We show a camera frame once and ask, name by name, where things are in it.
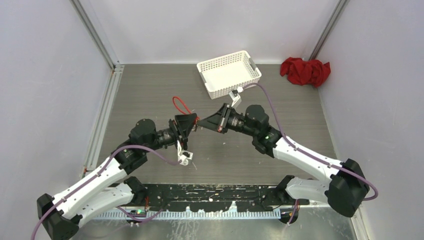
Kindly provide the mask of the red cable padlock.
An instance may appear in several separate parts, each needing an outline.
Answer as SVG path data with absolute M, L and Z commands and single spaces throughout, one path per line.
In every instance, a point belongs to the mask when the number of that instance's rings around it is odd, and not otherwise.
M 174 107 L 183 115 L 192 114 L 192 111 L 188 108 L 185 102 L 179 96 L 172 97 L 172 103 Z

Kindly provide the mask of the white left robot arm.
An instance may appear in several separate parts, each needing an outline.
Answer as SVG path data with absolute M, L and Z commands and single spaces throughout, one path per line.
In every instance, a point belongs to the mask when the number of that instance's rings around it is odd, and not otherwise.
M 139 120 L 127 140 L 92 172 L 55 195 L 37 199 L 38 222 L 30 239 L 44 227 L 50 239 L 69 240 L 98 214 L 128 203 L 141 206 L 146 189 L 130 174 L 147 162 L 149 153 L 172 166 L 188 163 L 193 155 L 187 150 L 188 138 L 198 120 L 195 113 L 175 115 L 162 130 L 152 119 Z

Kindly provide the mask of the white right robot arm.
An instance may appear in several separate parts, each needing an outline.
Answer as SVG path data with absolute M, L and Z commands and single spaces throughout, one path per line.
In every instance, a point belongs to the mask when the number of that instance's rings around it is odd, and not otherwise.
M 252 145 L 261 154 L 290 163 L 315 178 L 287 175 L 278 185 L 277 192 L 283 205 L 291 205 L 298 199 L 313 200 L 327 203 L 340 215 L 351 218 L 370 191 L 370 183 L 355 160 L 328 158 L 294 143 L 270 125 L 269 116 L 261 105 L 250 105 L 242 114 L 225 103 L 198 124 L 221 134 L 232 130 L 250 136 Z

